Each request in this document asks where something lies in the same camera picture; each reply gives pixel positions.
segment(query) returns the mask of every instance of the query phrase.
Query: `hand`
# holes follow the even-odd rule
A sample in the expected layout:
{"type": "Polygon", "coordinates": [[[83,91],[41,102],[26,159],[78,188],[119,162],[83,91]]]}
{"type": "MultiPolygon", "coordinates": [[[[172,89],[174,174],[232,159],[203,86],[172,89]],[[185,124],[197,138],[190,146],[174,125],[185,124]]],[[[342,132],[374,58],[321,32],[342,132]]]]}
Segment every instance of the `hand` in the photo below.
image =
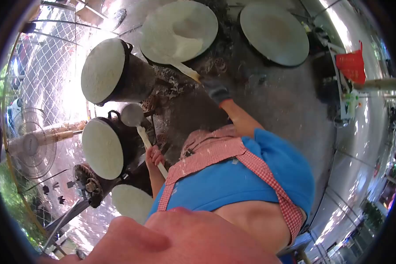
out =
{"type": "Polygon", "coordinates": [[[145,152],[145,164],[147,165],[148,171],[151,173],[159,172],[157,165],[159,163],[164,165],[164,156],[161,154],[161,151],[158,149],[157,145],[153,145],[145,152]]]}
{"type": "Polygon", "coordinates": [[[202,85],[208,96],[220,106],[223,101],[231,99],[228,88],[218,78],[201,77],[202,85]]]}

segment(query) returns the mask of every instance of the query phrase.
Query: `white ladle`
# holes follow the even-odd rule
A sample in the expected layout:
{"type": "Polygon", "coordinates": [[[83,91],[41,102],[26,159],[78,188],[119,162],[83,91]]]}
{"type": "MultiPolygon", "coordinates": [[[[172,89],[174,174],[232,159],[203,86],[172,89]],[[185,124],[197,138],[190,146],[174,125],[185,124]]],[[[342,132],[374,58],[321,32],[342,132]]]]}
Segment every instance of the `white ladle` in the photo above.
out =
{"type": "MultiPolygon", "coordinates": [[[[152,147],[151,142],[148,139],[147,133],[145,132],[145,128],[141,126],[141,121],[144,118],[144,112],[142,107],[137,103],[129,103],[127,104],[120,114],[120,119],[122,123],[130,127],[136,127],[139,136],[141,137],[145,149],[148,150],[152,147]]],[[[157,165],[161,174],[163,174],[164,178],[167,178],[168,172],[166,168],[163,166],[161,162],[157,165]]]]}

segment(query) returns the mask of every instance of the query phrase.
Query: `tree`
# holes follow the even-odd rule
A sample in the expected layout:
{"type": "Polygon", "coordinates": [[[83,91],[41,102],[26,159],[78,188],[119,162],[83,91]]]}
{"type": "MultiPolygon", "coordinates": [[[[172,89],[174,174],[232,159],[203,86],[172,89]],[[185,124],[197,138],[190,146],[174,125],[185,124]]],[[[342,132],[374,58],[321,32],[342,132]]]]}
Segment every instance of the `tree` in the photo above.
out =
{"type": "MultiPolygon", "coordinates": [[[[11,217],[18,222],[19,227],[26,234],[31,245],[40,250],[45,237],[38,227],[28,218],[27,209],[22,198],[16,190],[16,185],[11,178],[11,173],[6,162],[0,164],[0,194],[11,217]]],[[[29,194],[26,199],[31,201],[35,193],[29,194]]]]}
{"type": "Polygon", "coordinates": [[[375,231],[379,231],[385,219],[380,210],[375,206],[374,203],[367,200],[365,201],[362,210],[365,220],[371,224],[375,231]]]}

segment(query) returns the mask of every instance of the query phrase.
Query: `bucket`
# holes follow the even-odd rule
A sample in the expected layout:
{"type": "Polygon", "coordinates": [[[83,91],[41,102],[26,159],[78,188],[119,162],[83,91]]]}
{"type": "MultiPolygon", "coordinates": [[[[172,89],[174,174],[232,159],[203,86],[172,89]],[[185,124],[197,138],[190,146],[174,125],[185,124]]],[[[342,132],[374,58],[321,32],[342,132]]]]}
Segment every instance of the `bucket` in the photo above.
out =
{"type": "Polygon", "coordinates": [[[136,128],[124,125],[115,110],[108,112],[107,118],[91,119],[82,132],[86,162],[103,179],[114,180],[124,175],[138,151],[136,134],[136,128]]]}
{"type": "Polygon", "coordinates": [[[121,39],[102,41],[88,55],[81,74],[85,98],[98,106],[106,102],[141,102],[155,84],[153,67],[131,54],[121,39]]]}

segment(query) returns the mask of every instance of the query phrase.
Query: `glove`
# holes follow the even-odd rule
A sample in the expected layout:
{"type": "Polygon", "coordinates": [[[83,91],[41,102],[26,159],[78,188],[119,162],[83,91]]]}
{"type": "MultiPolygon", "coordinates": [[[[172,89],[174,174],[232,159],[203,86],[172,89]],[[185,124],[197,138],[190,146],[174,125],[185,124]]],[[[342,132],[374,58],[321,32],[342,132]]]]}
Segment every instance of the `glove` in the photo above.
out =
{"type": "Polygon", "coordinates": [[[229,94],[227,87],[217,78],[202,78],[200,79],[202,85],[205,88],[208,96],[220,106],[223,101],[232,99],[229,94]]]}

